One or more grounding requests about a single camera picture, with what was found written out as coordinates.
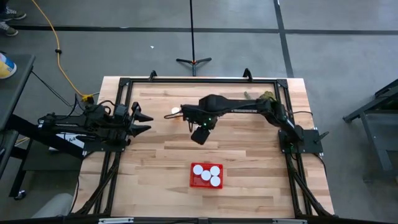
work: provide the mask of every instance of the red tray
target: red tray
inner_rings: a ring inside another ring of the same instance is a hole
[[[220,174],[218,177],[220,178],[220,184],[217,187],[214,187],[210,184],[210,181],[204,181],[199,175],[195,175],[193,173],[193,167],[195,165],[201,165],[203,170],[210,171],[210,168],[213,166],[218,166],[220,168]],[[203,187],[208,189],[222,189],[223,188],[223,165],[222,164],[210,164],[210,163],[200,163],[200,162],[192,162],[191,163],[191,178],[190,178],[190,187]]]

